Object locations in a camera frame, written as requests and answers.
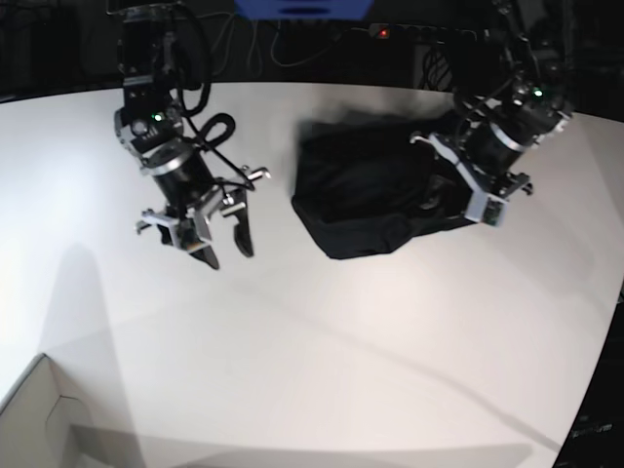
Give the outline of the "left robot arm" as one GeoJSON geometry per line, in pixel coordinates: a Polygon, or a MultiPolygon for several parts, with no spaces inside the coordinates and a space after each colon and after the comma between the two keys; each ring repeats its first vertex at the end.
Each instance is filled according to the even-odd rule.
{"type": "Polygon", "coordinates": [[[414,132],[409,142],[431,146],[452,165],[469,190],[464,219],[497,226],[512,194],[533,193],[530,176],[514,174],[512,167],[545,137],[561,132],[572,107],[558,52],[550,45],[532,48],[517,1],[494,1],[492,6],[502,32],[502,83],[485,97],[454,92],[459,120],[453,134],[414,132]]]}

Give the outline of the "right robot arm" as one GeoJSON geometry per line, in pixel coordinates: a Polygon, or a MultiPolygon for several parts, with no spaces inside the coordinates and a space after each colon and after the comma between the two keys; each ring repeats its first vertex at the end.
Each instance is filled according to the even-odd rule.
{"type": "Polygon", "coordinates": [[[192,121],[207,107],[213,83],[211,46],[199,19],[180,1],[112,1],[108,9],[122,25],[123,105],[114,114],[115,135],[165,198],[162,210],[141,213],[136,233],[154,228],[162,245],[217,270],[211,221],[214,215],[232,217],[235,245],[243,256],[254,256],[248,194],[270,173],[237,167],[219,151],[236,130],[231,115],[217,113],[202,127],[192,121]],[[189,21],[201,53],[203,78],[193,107],[184,100],[194,84],[178,41],[178,18],[189,21]]]}

